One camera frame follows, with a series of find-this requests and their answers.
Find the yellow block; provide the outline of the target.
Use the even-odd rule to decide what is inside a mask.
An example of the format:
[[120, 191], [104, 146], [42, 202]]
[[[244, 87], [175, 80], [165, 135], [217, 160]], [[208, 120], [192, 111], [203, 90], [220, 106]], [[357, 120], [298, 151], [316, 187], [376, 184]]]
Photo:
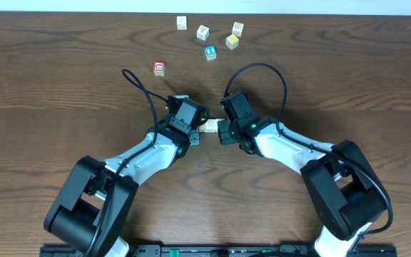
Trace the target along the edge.
[[203, 133], [205, 130], [206, 130], [206, 125], [205, 124], [199, 126], [199, 131], [201, 133]]

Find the white block with pattern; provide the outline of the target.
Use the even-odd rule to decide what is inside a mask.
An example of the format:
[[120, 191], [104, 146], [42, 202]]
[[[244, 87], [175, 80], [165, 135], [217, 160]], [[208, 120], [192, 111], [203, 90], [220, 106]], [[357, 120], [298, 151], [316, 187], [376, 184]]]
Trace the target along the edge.
[[218, 122], [220, 119], [209, 119], [204, 125], [205, 133], [216, 133], [218, 131]]

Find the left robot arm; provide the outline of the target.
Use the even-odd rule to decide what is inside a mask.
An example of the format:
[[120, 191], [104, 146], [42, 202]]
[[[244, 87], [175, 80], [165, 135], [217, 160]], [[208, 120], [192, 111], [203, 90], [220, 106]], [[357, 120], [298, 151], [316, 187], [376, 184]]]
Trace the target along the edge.
[[168, 115], [126, 152], [99, 161], [81, 158], [44, 219], [44, 229], [82, 256], [126, 256], [121, 231], [138, 187], [185, 156], [191, 132], [207, 120], [206, 107], [169, 96]]

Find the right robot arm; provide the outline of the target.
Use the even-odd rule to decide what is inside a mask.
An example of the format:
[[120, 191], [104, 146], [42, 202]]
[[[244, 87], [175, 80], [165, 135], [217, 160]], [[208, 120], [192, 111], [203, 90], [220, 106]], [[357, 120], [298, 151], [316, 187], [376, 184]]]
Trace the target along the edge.
[[276, 160], [299, 173], [323, 223], [310, 252], [347, 256], [384, 211], [393, 219], [390, 197], [359, 146], [349, 140], [322, 143], [262, 119], [243, 92], [221, 100], [227, 118], [218, 124], [223, 145]]

